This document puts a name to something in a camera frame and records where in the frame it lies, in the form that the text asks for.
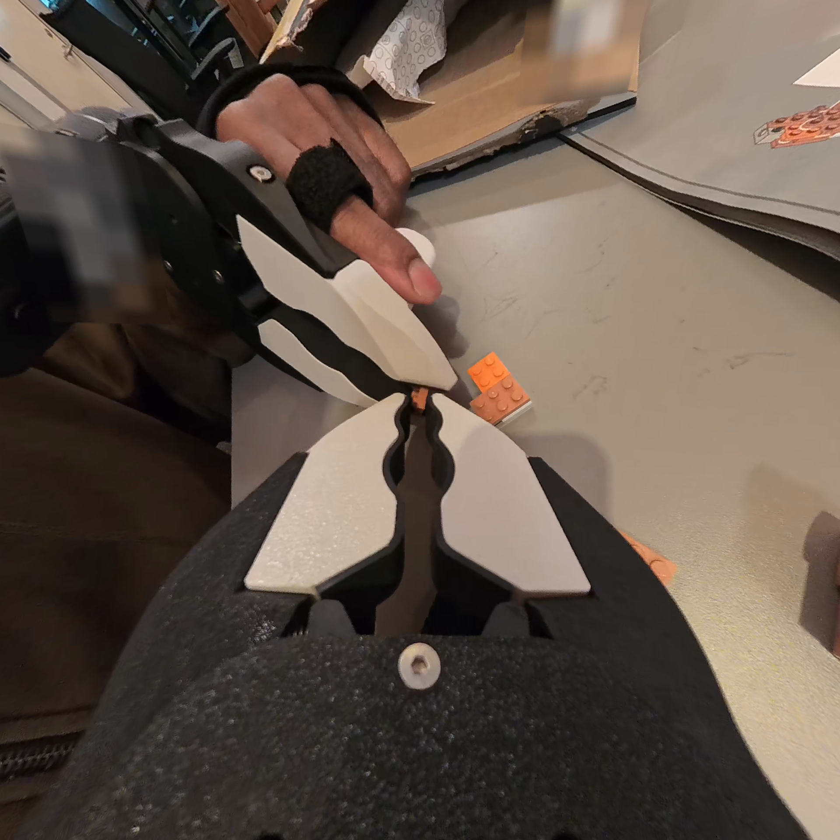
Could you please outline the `small brown brick assembly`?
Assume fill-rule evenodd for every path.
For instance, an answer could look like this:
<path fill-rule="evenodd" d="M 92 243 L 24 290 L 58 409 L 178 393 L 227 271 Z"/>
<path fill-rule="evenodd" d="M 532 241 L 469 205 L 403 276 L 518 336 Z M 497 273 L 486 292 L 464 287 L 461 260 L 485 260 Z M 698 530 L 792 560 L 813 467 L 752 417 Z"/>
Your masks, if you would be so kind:
<path fill-rule="evenodd" d="M 625 531 L 620 531 L 620 533 L 663 585 L 668 586 L 673 582 L 678 571 L 675 563 L 639 542 L 629 533 Z"/>

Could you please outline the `grey building instruction booklet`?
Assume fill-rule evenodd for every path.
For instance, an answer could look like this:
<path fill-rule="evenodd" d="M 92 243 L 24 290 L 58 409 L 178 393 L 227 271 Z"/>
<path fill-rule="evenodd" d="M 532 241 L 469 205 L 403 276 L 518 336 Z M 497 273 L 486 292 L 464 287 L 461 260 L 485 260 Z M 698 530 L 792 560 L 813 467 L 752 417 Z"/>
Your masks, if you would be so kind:
<path fill-rule="evenodd" d="M 839 255 L 838 1 L 652 2 L 635 104 L 562 132 L 674 205 Z"/>

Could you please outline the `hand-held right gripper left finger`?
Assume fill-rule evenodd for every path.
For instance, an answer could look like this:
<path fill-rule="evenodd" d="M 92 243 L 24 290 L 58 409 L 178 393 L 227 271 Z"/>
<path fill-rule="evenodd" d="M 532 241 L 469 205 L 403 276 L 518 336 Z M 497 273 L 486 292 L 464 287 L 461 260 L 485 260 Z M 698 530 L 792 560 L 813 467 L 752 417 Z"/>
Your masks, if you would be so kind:
<path fill-rule="evenodd" d="M 323 597 L 392 544 L 397 498 L 386 459 L 403 446 L 410 412 L 408 395 L 390 395 L 310 447 L 246 589 Z"/>

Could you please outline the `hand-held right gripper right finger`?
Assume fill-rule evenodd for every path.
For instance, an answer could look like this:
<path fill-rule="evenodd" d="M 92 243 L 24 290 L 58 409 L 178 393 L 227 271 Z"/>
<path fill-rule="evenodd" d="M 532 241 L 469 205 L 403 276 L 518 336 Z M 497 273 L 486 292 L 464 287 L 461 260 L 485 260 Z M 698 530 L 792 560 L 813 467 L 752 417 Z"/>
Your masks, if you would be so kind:
<path fill-rule="evenodd" d="M 525 452 L 444 394 L 427 437 L 440 488 L 435 584 L 469 601 L 588 595 L 592 586 Z"/>

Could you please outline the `white patterned paper bag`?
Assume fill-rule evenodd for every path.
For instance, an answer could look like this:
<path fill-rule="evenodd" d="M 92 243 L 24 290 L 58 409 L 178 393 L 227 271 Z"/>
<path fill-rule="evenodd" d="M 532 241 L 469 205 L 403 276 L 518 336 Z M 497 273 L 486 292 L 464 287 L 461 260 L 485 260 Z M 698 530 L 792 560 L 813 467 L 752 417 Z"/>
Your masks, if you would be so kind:
<path fill-rule="evenodd" d="M 420 77 L 447 51 L 446 1 L 409 1 L 357 67 L 392 99 L 418 105 Z"/>

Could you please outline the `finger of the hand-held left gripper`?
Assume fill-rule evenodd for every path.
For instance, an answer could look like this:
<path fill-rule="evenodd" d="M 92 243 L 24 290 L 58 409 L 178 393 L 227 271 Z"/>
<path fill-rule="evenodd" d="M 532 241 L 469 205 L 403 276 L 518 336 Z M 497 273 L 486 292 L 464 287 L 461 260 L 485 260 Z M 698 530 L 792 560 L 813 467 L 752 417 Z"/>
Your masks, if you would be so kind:
<path fill-rule="evenodd" d="M 367 262 L 353 259 L 327 278 L 243 217 L 236 222 L 245 256 L 279 302 L 319 320 L 397 382 L 439 391 L 456 384 L 438 342 Z"/>
<path fill-rule="evenodd" d="M 274 318 L 258 326 L 259 338 L 269 354 L 321 392 L 358 407 L 371 407 L 382 399 L 366 393 L 350 378 L 354 364 L 370 362 L 366 356 L 320 322 L 302 326 L 310 345 Z"/>

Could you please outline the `cardboard box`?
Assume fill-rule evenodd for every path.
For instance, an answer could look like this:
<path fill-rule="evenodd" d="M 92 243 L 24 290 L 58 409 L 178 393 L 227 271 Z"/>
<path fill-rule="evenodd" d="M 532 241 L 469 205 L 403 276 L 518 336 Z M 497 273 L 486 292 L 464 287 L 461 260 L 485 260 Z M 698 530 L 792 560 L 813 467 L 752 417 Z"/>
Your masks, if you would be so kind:
<path fill-rule="evenodd" d="M 302 52 L 325 2 L 286 2 L 261 62 Z M 413 175 L 451 172 L 557 132 L 636 91 L 648 2 L 454 1 L 447 51 L 420 77 L 418 105 L 392 99 L 357 67 L 406 2 L 379 1 L 336 67 L 371 99 Z"/>

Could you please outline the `beige cabinet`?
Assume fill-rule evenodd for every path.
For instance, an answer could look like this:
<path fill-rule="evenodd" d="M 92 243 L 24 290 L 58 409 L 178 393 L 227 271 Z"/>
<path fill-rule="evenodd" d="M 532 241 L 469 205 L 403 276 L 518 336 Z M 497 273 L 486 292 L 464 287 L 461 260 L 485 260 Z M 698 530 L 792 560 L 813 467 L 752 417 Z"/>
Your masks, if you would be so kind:
<path fill-rule="evenodd" d="M 49 26 L 45 10 L 41 2 L 1 2 L 3 126 L 40 129 L 88 106 L 147 108 L 125 82 Z"/>

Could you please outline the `small brick plate stack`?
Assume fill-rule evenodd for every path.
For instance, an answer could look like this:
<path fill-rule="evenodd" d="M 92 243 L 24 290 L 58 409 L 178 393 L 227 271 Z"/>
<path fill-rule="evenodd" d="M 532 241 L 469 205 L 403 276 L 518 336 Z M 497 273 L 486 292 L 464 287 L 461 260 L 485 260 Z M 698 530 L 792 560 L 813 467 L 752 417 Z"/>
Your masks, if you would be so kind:
<path fill-rule="evenodd" d="M 532 409 L 532 400 L 498 354 L 490 352 L 468 368 L 478 389 L 469 408 L 494 427 L 513 422 Z"/>

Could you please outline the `person's left hand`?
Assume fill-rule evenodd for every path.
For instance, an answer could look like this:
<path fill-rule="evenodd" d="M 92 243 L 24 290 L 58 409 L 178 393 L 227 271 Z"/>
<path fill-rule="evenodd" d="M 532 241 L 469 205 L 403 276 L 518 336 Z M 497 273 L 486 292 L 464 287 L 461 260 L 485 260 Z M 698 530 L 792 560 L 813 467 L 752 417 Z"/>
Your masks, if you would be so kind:
<path fill-rule="evenodd" d="M 371 185 L 372 204 L 349 196 L 333 216 L 331 237 L 371 265 L 408 303 L 424 305 L 440 297 L 434 272 L 396 230 L 410 167 L 383 127 L 349 98 L 275 74 L 220 112 L 216 134 L 221 141 L 248 144 L 283 178 L 303 152 L 337 141 Z"/>

